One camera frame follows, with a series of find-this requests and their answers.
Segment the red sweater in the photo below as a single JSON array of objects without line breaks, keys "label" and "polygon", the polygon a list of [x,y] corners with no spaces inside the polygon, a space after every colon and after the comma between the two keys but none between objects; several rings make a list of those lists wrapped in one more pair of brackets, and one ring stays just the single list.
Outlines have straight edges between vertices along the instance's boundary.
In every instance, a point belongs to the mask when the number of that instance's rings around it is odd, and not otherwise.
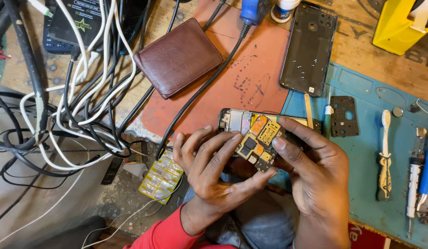
[{"label": "red sweater", "polygon": [[182,206],[167,219],[156,222],[132,245],[123,249],[236,249],[231,245],[211,245],[207,241],[194,244],[205,231],[196,236],[188,235],[180,222],[181,209]]}]

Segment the red sleeve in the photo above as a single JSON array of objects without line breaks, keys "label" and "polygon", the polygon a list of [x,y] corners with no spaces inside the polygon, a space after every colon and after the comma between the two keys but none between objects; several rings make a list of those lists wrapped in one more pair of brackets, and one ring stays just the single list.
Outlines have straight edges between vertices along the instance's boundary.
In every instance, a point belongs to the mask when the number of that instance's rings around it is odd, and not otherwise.
[{"label": "red sleeve", "polygon": [[142,236],[140,236],[130,246],[123,249],[189,249],[194,242],[205,232],[199,235],[188,235],[180,222],[179,207],[173,214],[163,221],[159,221],[151,226]]}]

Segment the hand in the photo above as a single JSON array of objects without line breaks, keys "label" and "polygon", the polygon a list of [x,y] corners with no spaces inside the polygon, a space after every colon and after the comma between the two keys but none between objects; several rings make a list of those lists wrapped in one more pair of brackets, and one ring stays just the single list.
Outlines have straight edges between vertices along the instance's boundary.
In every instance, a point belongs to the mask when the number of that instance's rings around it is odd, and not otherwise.
[{"label": "hand", "polygon": [[[240,132],[222,132],[207,140],[213,131],[211,125],[198,129],[186,142],[184,134],[179,133],[174,144],[173,159],[183,168],[189,184],[197,195],[182,208],[181,212],[182,226],[188,234],[198,234],[197,231],[201,232],[224,213],[244,203],[262,190],[268,180],[277,173],[277,169],[270,168],[265,173],[255,173],[253,177],[241,183],[219,181],[220,174],[241,142],[242,135]],[[187,224],[188,209],[191,209],[193,214],[189,219],[191,222],[198,222],[197,225]],[[209,219],[203,222],[195,219],[194,214],[199,213],[197,216],[206,216]]]},{"label": "hand", "polygon": [[[348,156],[338,145],[293,119],[279,118],[277,122],[311,147],[303,151],[281,137],[272,141],[289,164],[285,170],[291,175],[294,201],[301,214],[295,248],[348,248]],[[318,235],[321,243],[315,244],[311,233]]]}]

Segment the blue silicone repair mat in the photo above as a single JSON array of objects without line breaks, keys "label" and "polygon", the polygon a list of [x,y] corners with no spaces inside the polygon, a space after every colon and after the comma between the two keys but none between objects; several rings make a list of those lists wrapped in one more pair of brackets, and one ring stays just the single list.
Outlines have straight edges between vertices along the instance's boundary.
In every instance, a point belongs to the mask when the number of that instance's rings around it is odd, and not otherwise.
[{"label": "blue silicone repair mat", "polygon": [[[352,96],[355,100],[359,136],[332,137],[331,140],[344,149],[350,159],[349,197],[350,217],[386,232],[411,244],[428,248],[428,225],[415,218],[410,239],[407,239],[406,199],[409,184],[409,158],[416,139],[416,127],[428,130],[428,114],[411,113],[409,106],[417,97],[394,87],[366,77],[344,66],[329,65],[325,90],[321,98],[311,98],[312,117],[323,120],[329,86],[332,96]],[[418,103],[428,111],[428,102]],[[389,128],[389,153],[393,201],[378,202],[375,199],[378,181],[377,155],[382,149],[383,128],[381,116],[384,110],[400,107],[402,117],[392,115]],[[304,95],[290,91],[282,114],[306,117]],[[283,182],[281,178],[273,183]]]}]

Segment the green screwdriver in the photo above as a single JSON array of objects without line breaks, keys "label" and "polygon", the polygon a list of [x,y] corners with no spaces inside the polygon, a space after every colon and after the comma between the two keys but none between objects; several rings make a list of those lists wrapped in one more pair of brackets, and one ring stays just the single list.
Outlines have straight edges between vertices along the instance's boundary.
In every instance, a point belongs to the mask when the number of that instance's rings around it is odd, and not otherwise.
[{"label": "green screwdriver", "polygon": [[325,107],[325,120],[323,122],[323,130],[327,139],[331,135],[331,112],[331,86],[329,86],[328,105]]}]

